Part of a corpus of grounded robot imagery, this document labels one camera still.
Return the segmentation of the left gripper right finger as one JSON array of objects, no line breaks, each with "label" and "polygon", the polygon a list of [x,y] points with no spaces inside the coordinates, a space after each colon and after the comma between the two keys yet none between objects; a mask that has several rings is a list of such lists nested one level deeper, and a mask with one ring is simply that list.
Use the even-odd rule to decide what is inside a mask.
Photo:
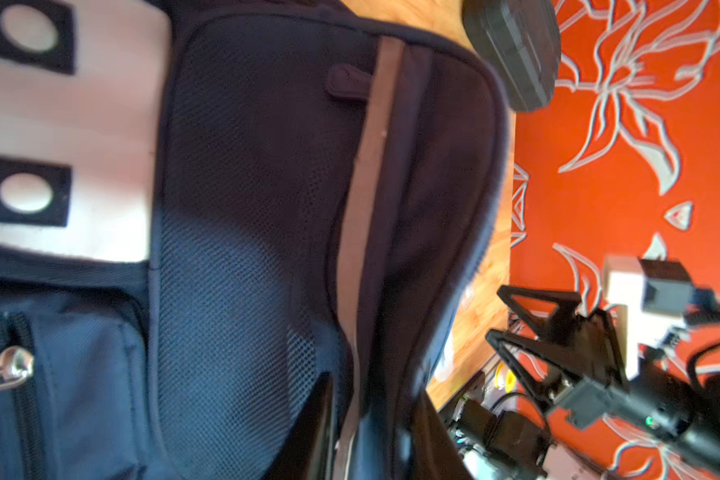
[{"label": "left gripper right finger", "polygon": [[410,479],[473,479],[426,392],[419,395],[414,406],[411,433]]}]

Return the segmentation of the navy blue student backpack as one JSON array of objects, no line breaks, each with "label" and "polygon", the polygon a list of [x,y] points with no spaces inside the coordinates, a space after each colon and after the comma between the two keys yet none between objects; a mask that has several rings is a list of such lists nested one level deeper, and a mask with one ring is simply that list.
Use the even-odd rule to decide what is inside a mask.
[{"label": "navy blue student backpack", "polygon": [[508,117],[339,1],[0,1],[0,479],[264,479],[323,372],[410,479]]}]

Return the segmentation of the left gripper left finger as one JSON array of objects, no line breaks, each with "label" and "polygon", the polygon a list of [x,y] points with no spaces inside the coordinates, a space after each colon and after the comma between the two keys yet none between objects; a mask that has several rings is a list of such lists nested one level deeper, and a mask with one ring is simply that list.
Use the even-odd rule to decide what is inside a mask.
[{"label": "left gripper left finger", "polygon": [[263,478],[328,479],[335,448],[334,429],[334,382],[328,372],[323,372]]}]

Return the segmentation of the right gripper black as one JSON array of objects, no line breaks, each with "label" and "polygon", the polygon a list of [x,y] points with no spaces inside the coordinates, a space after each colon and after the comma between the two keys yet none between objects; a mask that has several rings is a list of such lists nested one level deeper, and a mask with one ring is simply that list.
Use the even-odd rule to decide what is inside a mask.
[{"label": "right gripper black", "polygon": [[[605,311],[579,315],[578,292],[503,285],[498,297],[529,328],[491,329],[486,340],[543,414],[563,408],[580,430],[604,415],[618,417],[692,465],[720,474],[720,399],[699,382],[695,357],[686,363],[686,381],[657,364],[689,328],[720,320],[720,312],[684,317],[655,345],[639,341],[637,373],[630,377],[616,324]],[[519,354],[545,363],[544,374],[527,369]]]}]

